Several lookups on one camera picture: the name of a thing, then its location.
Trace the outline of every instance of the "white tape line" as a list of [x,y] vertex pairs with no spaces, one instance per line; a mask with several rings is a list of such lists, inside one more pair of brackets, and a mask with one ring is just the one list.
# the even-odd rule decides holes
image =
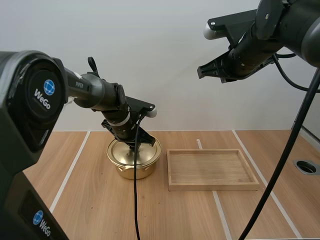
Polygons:
[[200,142],[200,139],[197,139],[196,142],[198,143],[199,149],[203,149],[203,148],[202,148],[202,145],[201,145],[201,142]]
[[268,238],[268,239],[251,239],[251,240],[320,240],[320,238]]
[[[253,160],[253,158],[251,157],[250,153],[248,152],[248,150],[246,149],[245,145],[242,143],[241,139],[239,138],[238,134],[236,133],[235,130],[232,130],[235,138],[238,140],[239,144],[241,145],[243,151],[245,152],[245,154],[247,155],[248,159],[250,160],[251,164],[253,165],[254,169],[256,170],[256,172],[258,173],[259,177],[261,178],[263,184],[267,187],[268,182],[266,181],[265,177],[262,175],[261,171],[259,170],[258,166],[256,165],[255,161]],[[271,192],[271,197],[273,198],[275,204],[277,205],[277,207],[279,208],[280,212],[282,213],[283,217],[285,218],[285,220],[287,221],[287,223],[289,224],[290,228],[292,229],[292,231],[294,232],[295,236],[298,239],[302,239],[301,234],[299,233],[298,229],[296,228],[296,226],[294,225],[294,223],[291,221],[290,217],[288,216],[286,210],[284,209],[284,207],[281,205],[280,201],[278,200],[277,196],[274,194],[274,191]]]
[[[196,142],[198,143],[199,149],[203,149],[200,139],[197,139]],[[220,200],[219,200],[219,196],[218,196],[216,191],[212,191],[212,193],[213,193],[213,197],[214,197],[216,208],[218,209],[218,212],[219,212],[219,216],[220,216],[220,220],[221,220],[221,223],[222,223],[222,227],[223,227],[223,230],[224,230],[224,234],[225,234],[226,240],[232,240],[232,237],[231,237],[231,234],[230,234],[230,230],[229,230],[229,227],[228,227],[228,224],[227,224],[227,220],[226,220],[226,217],[225,217],[225,214],[224,214],[224,210],[223,210],[223,208],[221,206],[221,203],[220,203]]]
[[71,173],[72,173],[72,171],[73,171],[73,169],[74,169],[74,167],[75,167],[75,165],[76,165],[76,163],[78,161],[78,158],[80,157],[81,152],[82,152],[82,150],[84,149],[84,147],[86,145],[86,142],[88,140],[89,135],[90,135],[90,131],[87,131],[87,133],[86,133],[86,135],[84,137],[84,140],[83,140],[83,142],[82,142],[82,144],[81,144],[81,146],[79,148],[79,151],[75,155],[75,158],[74,158],[74,160],[73,160],[68,172],[66,173],[66,175],[64,177],[64,180],[63,180],[63,182],[62,182],[62,184],[61,184],[61,186],[59,188],[59,191],[57,192],[57,194],[56,194],[56,196],[55,196],[55,198],[53,200],[53,203],[51,204],[51,207],[49,209],[51,213],[55,210],[55,207],[56,207],[56,205],[57,205],[57,203],[59,201],[59,198],[60,198],[62,192],[64,191],[65,186],[66,186],[66,184],[68,182],[68,179],[69,179],[69,177],[70,177],[70,175],[71,175]]

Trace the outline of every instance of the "pot handle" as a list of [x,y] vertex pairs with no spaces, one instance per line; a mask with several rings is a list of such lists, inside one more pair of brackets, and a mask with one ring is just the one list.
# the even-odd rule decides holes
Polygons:
[[[139,169],[139,170],[144,170],[146,171],[149,167],[147,168],[142,168],[142,166],[136,166],[136,169]],[[129,170],[129,169],[134,169],[134,166],[125,166],[125,167],[118,167],[118,169],[121,171],[121,172],[125,172],[126,170]]]

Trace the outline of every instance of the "blue globe logo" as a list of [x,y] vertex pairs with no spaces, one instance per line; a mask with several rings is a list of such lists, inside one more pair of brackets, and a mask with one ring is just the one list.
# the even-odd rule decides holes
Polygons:
[[52,94],[54,94],[56,89],[54,81],[50,79],[45,80],[43,89],[45,94],[47,94],[48,96],[51,96]]
[[37,211],[33,217],[33,221],[32,221],[33,224],[38,225],[41,222],[43,217],[44,217],[44,212],[41,210]]

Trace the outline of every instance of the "wooden tray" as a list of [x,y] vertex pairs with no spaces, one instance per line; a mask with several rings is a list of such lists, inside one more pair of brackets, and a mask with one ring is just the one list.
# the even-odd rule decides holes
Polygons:
[[239,149],[168,149],[169,191],[258,190]]

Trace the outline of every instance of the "tray rim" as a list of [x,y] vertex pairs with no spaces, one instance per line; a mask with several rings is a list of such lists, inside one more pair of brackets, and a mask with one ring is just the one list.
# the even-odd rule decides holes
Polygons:
[[[252,182],[238,182],[238,183],[174,183],[172,182],[172,177],[171,177],[171,160],[170,160],[170,153],[174,153],[174,152],[237,152],[237,154],[239,154],[239,159],[241,161],[241,164],[243,166],[243,168],[245,169],[245,171],[247,172],[247,174],[249,175],[249,178],[252,180]],[[253,170],[251,169],[251,167],[249,166],[245,156],[243,155],[242,151],[238,148],[231,148],[231,149],[167,149],[166,151],[167,153],[167,166],[168,166],[168,189],[169,191],[174,190],[174,187],[179,187],[179,186],[204,186],[204,188],[208,187],[208,186],[218,186],[218,187],[223,187],[223,186],[248,186],[248,190],[259,190],[260,189],[260,183],[258,181],[258,179],[256,178]]]

